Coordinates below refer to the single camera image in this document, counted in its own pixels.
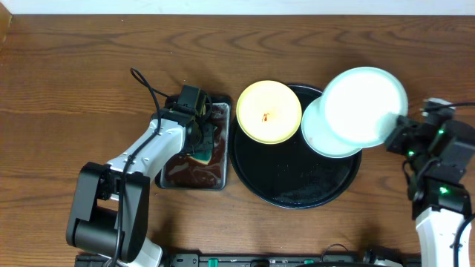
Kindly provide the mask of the green scrub sponge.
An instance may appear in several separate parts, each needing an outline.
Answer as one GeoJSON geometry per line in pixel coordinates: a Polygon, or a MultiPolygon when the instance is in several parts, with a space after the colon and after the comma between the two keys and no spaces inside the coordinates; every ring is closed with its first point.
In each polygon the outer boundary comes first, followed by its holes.
{"type": "Polygon", "coordinates": [[[191,155],[191,159],[202,165],[208,165],[212,159],[212,149],[207,149],[204,151],[195,151],[191,155]]]}

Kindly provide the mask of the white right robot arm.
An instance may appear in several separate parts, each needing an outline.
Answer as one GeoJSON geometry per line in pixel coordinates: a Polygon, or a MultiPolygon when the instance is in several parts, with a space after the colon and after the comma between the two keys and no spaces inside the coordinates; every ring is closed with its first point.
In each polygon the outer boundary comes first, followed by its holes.
{"type": "Polygon", "coordinates": [[[399,116],[384,145],[405,157],[422,265],[469,266],[474,213],[461,179],[474,157],[474,128],[448,116],[430,115],[424,122],[399,116]]]}

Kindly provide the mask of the pale green plate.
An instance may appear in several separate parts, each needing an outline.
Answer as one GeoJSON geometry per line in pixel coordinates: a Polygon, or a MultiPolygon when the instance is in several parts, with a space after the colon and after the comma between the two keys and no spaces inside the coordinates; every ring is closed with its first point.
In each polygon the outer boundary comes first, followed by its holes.
{"type": "Polygon", "coordinates": [[[301,119],[301,133],[314,152],[329,158],[345,158],[357,154],[362,148],[348,145],[337,139],[320,111],[322,97],[313,100],[301,119]]]}

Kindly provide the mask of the light blue plate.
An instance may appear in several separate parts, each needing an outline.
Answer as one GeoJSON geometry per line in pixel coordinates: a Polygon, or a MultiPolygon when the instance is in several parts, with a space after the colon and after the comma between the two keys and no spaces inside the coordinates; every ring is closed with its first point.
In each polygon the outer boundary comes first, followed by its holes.
{"type": "Polygon", "coordinates": [[[330,133],[360,148],[382,144],[408,112],[402,83],[377,67],[356,67],[340,73],[325,87],[320,108],[330,133]]]}

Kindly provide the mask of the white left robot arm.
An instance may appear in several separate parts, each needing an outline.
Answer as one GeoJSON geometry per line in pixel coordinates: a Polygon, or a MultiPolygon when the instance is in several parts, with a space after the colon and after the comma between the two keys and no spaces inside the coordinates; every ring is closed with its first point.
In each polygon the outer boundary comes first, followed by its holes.
{"type": "Polygon", "coordinates": [[[104,165],[79,172],[66,228],[68,245],[108,258],[109,266],[158,266],[162,248],[147,238],[152,182],[177,154],[210,151],[212,105],[173,103],[145,133],[104,165]]]}

